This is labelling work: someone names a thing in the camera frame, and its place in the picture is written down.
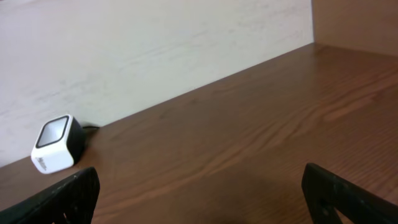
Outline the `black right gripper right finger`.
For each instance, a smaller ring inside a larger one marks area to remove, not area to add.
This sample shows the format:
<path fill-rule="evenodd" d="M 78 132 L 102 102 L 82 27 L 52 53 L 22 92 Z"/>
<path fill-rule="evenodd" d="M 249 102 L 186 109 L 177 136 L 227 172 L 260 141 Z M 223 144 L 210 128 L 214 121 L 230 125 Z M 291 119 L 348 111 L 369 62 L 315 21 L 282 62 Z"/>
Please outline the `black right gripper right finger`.
<path fill-rule="evenodd" d="M 353 223 L 397 223 L 397 205 L 314 163 L 305 166 L 302 191 L 314 223 L 341 223 L 339 212 Z"/>

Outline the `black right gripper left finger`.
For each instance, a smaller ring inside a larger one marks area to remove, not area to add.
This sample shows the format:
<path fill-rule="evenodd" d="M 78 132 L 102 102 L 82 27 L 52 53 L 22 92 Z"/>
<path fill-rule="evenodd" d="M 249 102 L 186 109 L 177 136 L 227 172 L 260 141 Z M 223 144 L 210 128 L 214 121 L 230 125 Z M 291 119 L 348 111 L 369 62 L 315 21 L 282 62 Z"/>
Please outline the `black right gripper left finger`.
<path fill-rule="evenodd" d="M 82 169 L 1 211 L 1 223 L 90 224 L 100 192 L 94 167 Z"/>

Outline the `white barcode scanner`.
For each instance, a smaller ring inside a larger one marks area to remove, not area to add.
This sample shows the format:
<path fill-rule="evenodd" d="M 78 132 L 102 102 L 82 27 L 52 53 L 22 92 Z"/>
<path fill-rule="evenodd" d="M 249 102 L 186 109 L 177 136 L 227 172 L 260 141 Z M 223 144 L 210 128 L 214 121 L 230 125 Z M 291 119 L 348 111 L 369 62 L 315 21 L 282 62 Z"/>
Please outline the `white barcode scanner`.
<path fill-rule="evenodd" d="M 46 122 L 30 158 L 42 174 L 52 174 L 75 165 L 85 149 L 86 134 L 70 114 Z"/>

